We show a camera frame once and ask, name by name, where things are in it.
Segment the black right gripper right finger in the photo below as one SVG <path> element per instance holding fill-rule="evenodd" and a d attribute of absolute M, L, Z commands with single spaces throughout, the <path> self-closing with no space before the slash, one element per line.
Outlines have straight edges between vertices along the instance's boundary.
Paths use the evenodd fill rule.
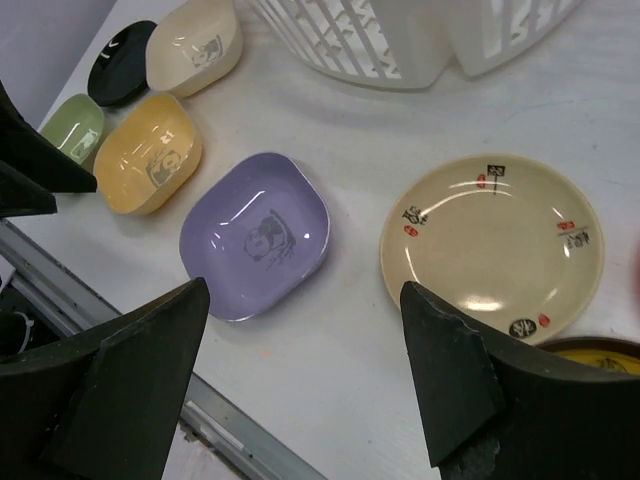
<path fill-rule="evenodd" d="M 416 282 L 400 295 L 429 461 L 444 479 L 635 479 L 639 379 L 528 345 Z"/>

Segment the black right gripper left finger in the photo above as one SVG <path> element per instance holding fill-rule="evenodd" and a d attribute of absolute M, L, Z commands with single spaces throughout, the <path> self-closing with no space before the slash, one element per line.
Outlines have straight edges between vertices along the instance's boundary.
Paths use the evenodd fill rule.
<path fill-rule="evenodd" d="M 89 330 L 3 355 L 2 478 L 161 478 L 209 301 L 196 278 Z"/>

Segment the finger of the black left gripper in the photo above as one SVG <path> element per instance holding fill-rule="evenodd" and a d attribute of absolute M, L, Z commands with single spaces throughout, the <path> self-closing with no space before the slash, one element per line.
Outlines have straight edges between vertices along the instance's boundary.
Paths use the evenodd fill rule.
<path fill-rule="evenodd" d="M 94 193 L 96 178 L 51 145 L 1 91 L 1 185 L 3 218 L 57 212 L 56 193 Z"/>

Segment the yellow square panda plate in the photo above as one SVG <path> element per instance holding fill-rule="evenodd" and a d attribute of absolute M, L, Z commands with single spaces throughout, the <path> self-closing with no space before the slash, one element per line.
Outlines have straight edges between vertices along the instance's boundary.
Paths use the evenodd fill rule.
<path fill-rule="evenodd" d="M 93 173 L 110 210 L 146 215 L 194 174 L 202 151 L 201 134 L 181 103 L 168 93 L 154 94 L 104 140 Z"/>

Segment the cream square panda plate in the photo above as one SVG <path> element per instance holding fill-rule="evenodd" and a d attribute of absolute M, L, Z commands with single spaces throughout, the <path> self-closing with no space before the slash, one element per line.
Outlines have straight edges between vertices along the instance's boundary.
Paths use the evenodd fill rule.
<path fill-rule="evenodd" d="M 187 1 L 160 21 L 147 42 L 147 84 L 156 92 L 189 97 L 227 75 L 242 51 L 232 0 Z"/>

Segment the purple square panda plate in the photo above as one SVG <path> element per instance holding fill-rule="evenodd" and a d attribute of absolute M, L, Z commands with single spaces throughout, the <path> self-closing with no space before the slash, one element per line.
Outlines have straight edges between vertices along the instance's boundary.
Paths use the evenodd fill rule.
<path fill-rule="evenodd" d="M 289 157 L 241 161 L 188 213 L 179 252 L 187 274 L 209 290 L 209 313 L 239 322 L 276 305 L 324 261 L 326 202 Z"/>

